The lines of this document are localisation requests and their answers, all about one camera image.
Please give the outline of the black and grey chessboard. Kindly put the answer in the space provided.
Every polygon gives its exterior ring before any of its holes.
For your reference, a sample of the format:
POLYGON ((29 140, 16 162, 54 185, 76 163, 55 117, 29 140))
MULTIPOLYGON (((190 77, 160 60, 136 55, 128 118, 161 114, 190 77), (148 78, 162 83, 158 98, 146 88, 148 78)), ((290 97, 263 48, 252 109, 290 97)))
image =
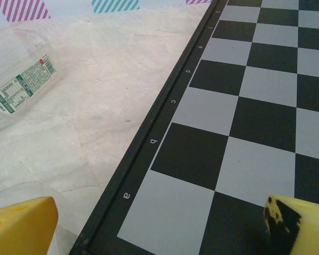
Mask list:
POLYGON ((319 204, 319 0, 212 0, 69 255, 275 255, 319 204))

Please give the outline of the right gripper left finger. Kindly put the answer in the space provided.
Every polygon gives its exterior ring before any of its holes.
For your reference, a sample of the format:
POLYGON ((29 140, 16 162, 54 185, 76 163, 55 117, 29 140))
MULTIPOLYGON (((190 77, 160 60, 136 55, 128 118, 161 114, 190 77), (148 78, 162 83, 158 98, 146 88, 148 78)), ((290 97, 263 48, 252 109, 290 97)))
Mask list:
POLYGON ((53 197, 0 208, 0 255, 47 255, 57 222, 53 197))

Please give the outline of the clear bottle green label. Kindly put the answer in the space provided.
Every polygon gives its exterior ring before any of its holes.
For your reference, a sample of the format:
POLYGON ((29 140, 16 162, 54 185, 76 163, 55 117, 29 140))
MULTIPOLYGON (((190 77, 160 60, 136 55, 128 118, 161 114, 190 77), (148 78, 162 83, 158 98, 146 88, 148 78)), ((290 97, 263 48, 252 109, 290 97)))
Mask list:
POLYGON ((26 29, 0 31, 0 130, 22 118, 60 77, 45 36, 26 29))

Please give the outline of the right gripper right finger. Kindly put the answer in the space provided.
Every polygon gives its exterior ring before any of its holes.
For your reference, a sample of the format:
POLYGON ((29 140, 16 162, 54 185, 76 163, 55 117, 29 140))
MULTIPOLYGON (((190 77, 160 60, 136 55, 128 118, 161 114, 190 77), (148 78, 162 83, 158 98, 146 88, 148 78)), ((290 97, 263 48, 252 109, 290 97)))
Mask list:
POLYGON ((319 255, 319 204, 271 195, 264 221, 275 255, 319 255))

